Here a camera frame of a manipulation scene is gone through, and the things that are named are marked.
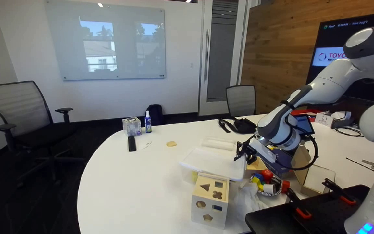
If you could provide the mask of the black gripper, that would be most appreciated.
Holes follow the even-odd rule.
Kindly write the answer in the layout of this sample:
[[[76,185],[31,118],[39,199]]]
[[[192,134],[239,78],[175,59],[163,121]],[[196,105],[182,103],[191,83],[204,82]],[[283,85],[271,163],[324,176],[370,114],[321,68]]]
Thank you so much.
[[[234,160],[239,160],[240,157],[245,157],[247,164],[250,164],[260,157],[266,168],[271,170],[288,170],[292,160],[292,156],[288,152],[266,146],[256,138],[236,143],[236,156]]]

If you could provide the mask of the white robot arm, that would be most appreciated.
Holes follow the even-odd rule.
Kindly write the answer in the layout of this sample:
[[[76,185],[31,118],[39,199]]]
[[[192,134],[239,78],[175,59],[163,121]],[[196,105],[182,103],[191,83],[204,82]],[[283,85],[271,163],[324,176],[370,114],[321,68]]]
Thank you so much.
[[[292,152],[301,142],[302,131],[291,124],[291,112],[301,105],[331,104],[361,79],[374,81],[374,27],[353,34],[343,46],[344,59],[328,64],[310,83],[293,91],[287,100],[263,116],[253,135],[239,144],[234,160],[261,156],[270,164],[279,163],[270,146]]]

